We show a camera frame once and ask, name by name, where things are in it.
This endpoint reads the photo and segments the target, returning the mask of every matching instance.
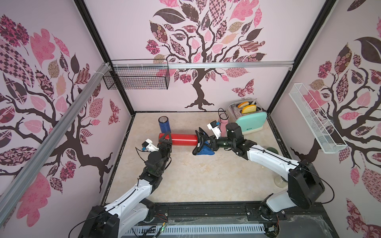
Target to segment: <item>mint green toaster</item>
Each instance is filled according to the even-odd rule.
[[[238,108],[238,105],[242,102],[249,102],[249,105],[256,105],[257,111],[242,114],[242,108]],[[234,122],[241,127],[242,134],[249,134],[262,130],[263,124],[267,118],[267,112],[265,112],[256,102],[256,99],[247,99],[235,102],[228,107],[227,112],[229,114],[229,121],[233,122],[234,120]]]

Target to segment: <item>black wire basket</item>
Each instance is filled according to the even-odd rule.
[[[109,71],[103,76],[107,89],[168,89],[170,76],[166,59],[123,61],[132,62],[132,64],[125,63],[121,66],[114,64],[114,71]]]

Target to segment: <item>wire basket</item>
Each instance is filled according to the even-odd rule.
[[[142,61],[155,59],[131,59],[124,61]],[[168,89],[170,76],[168,62],[165,59],[160,63],[123,64],[114,65],[114,71],[107,72],[104,82],[108,89]]]
[[[289,96],[306,120],[324,153],[337,153],[348,145],[312,94],[302,83],[295,83]]]

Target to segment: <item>marble floor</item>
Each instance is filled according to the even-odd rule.
[[[123,150],[106,202],[112,202],[129,190],[142,173],[144,162],[135,147],[151,139],[158,143],[158,118],[167,116],[171,131],[195,134],[199,127],[209,135],[207,124],[218,120],[217,112],[137,113]],[[244,135],[264,148],[280,149],[267,121],[263,129]],[[276,174],[260,164],[219,149],[215,155],[192,155],[194,147],[173,146],[172,163],[165,170],[159,187],[148,197],[153,202],[261,201],[283,190],[274,183]],[[148,153],[140,152],[143,159]]]

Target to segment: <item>wallpaper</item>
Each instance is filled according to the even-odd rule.
[[[9,3],[0,12],[0,194],[102,64],[74,3],[41,0],[10,10],[17,4]],[[33,17],[23,15],[28,7],[38,9]],[[52,7],[60,8],[61,16],[50,19]],[[71,24],[76,27],[67,30]],[[71,227],[99,204],[128,119],[118,92],[107,90],[102,81],[0,236],[67,237]]]
[[[336,197],[325,209],[340,237],[381,236],[381,19],[372,10],[380,7],[371,0],[339,3],[290,85],[304,83],[309,93],[303,97],[316,100],[310,107],[322,123],[332,122],[348,147],[322,153],[297,108],[290,105],[285,111],[288,95],[273,113],[293,157],[313,162],[333,186]],[[340,141],[333,126],[326,129]],[[331,197],[326,186],[320,201]]]
[[[104,10],[105,3],[86,2],[112,59],[151,58],[154,63],[164,59],[169,63],[292,61],[322,3],[315,1],[313,6],[307,6],[302,1],[287,5],[283,1],[260,0],[155,0],[147,6],[144,1],[112,1],[110,9],[115,5],[124,11],[118,14]],[[133,9],[145,11],[137,15]],[[301,9],[297,17],[290,14]],[[105,25],[106,18],[115,23],[115,28]],[[297,21],[297,26],[290,28],[288,33],[292,32],[294,38],[280,40],[284,31],[280,21],[293,22],[296,18],[304,21]],[[118,31],[117,37],[110,37],[111,30],[122,28],[128,31]],[[129,32],[139,34],[128,37]],[[119,63],[137,62],[115,61]],[[274,88],[280,85],[287,70],[288,67],[170,70],[168,90],[129,89],[127,94],[138,111],[217,110],[247,97],[258,98],[267,108],[276,92]],[[152,97],[171,103],[153,105]]]

